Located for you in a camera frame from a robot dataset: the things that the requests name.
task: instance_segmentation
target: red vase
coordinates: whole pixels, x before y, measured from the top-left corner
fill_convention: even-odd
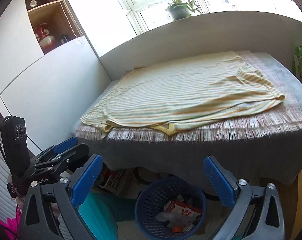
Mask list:
[[[54,36],[49,35],[46,23],[40,24],[33,31],[44,54],[57,47],[57,41]]]

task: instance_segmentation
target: blue plastic basket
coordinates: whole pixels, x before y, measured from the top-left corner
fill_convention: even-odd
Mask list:
[[[192,196],[195,207],[202,210],[198,224],[189,232],[174,233],[167,227],[168,222],[159,222],[155,216],[163,211],[169,200],[180,194]],[[183,240],[193,235],[204,221],[206,198],[202,190],[197,189],[177,177],[167,177],[150,184],[137,199],[134,215],[135,221],[147,237],[152,240],[177,239]]]

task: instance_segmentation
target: yellow striped garment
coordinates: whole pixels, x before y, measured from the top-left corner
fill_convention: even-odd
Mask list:
[[[226,118],[257,114],[285,96],[235,52],[173,60],[124,76],[81,121],[150,127],[169,136]]]

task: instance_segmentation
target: person's leg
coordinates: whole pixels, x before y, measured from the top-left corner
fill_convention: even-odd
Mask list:
[[[135,202],[135,199],[89,193],[79,213],[98,240],[117,240],[117,222],[134,220]]]

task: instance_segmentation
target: metal screw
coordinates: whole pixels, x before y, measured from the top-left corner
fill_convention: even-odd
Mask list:
[[[245,179],[239,179],[238,180],[238,183],[242,186],[245,186],[247,184],[246,180]]]
[[[269,183],[269,188],[270,189],[275,189],[275,185],[273,183]]]
[[[38,185],[38,182],[36,180],[34,180],[33,182],[30,183],[31,187],[35,187],[36,185]]]
[[[61,178],[59,181],[60,181],[60,183],[62,183],[62,184],[67,183],[67,182],[68,182],[68,178],[67,178],[67,177],[63,177],[63,178]]]

